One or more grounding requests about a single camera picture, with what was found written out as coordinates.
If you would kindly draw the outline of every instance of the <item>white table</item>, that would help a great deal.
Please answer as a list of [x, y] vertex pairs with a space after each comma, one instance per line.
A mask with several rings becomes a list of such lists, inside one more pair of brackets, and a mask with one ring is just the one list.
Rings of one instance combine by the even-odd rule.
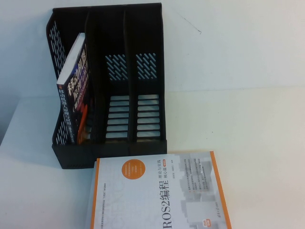
[[[305, 225], [305, 88], [166, 94], [169, 151], [214, 150], [234, 229]], [[84, 229], [92, 169], [51, 148], [58, 98], [19, 102], [0, 146], [0, 228]]]

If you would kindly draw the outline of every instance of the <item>book spine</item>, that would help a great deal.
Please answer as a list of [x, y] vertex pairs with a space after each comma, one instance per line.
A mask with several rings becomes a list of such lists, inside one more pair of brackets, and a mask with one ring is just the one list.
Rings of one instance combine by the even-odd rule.
[[65, 90], [63, 90], [63, 85], [57, 85], [58, 87], [58, 92], [59, 92], [59, 97], [61, 100], [61, 108], [63, 111], [63, 119], [65, 121], [67, 130], [68, 130], [68, 134], [71, 138], [71, 143], [75, 144], [76, 143], [76, 136], [75, 136], [75, 130], [73, 127], [73, 121], [71, 119], [72, 117], [72, 113], [71, 110], [69, 109], [68, 106], [68, 97], [66, 95]]

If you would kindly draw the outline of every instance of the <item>dark book cover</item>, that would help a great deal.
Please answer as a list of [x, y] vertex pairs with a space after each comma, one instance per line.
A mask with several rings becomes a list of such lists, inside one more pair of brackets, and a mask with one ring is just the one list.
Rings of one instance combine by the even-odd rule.
[[64, 84], [57, 84], [64, 121], [71, 143], [78, 142], [82, 119], [86, 118], [89, 106], [87, 47], [83, 43], [73, 70]]

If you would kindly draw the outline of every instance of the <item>black plastic desk organizer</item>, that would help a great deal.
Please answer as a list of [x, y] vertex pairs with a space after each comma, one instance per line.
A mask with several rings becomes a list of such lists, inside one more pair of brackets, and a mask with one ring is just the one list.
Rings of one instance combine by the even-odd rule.
[[53, 9], [47, 38], [57, 78], [80, 32], [86, 34], [95, 97], [91, 140], [70, 144], [61, 110], [52, 139], [61, 167], [91, 168], [98, 157], [166, 154], [161, 4]]

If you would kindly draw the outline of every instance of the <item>book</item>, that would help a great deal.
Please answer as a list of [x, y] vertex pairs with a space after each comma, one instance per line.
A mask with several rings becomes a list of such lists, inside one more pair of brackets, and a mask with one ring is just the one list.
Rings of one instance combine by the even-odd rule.
[[71, 138], [71, 143], [80, 144], [83, 138], [88, 105], [88, 61], [85, 34], [80, 33], [76, 38], [65, 64], [57, 80], [64, 121]]
[[214, 152], [97, 160], [91, 229], [231, 229]]

